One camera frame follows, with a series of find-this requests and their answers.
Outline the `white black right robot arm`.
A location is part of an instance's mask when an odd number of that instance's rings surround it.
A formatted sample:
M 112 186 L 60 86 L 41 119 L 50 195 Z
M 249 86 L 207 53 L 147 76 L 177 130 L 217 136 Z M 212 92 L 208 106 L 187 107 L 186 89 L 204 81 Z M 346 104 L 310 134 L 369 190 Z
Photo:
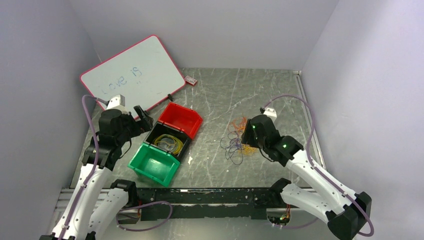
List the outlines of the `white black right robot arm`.
M 297 174 L 314 192 L 281 178 L 271 187 L 270 202 L 275 207 L 296 206 L 326 223 L 339 240 L 352 240 L 370 219 L 372 198 L 364 191 L 347 187 L 314 159 L 304 146 L 289 135 L 280 135 L 265 114 L 247 120 L 242 143 L 259 149 L 273 162 Z

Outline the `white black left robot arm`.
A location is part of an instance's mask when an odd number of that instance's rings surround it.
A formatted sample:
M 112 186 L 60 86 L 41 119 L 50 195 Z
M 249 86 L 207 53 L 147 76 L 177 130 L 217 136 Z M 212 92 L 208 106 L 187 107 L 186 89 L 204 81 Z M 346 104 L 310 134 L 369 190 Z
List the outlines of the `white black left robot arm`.
M 139 206 L 136 183 L 124 179 L 115 180 L 105 199 L 96 206 L 106 180 L 124 155 L 123 145 L 153 128 L 153 118 L 146 111 L 139 105 L 134 110 L 139 120 L 122 105 L 109 106 L 101 113 L 99 130 L 85 150 L 79 180 L 69 203 L 51 233 L 40 239 L 99 240 L 121 209 Z

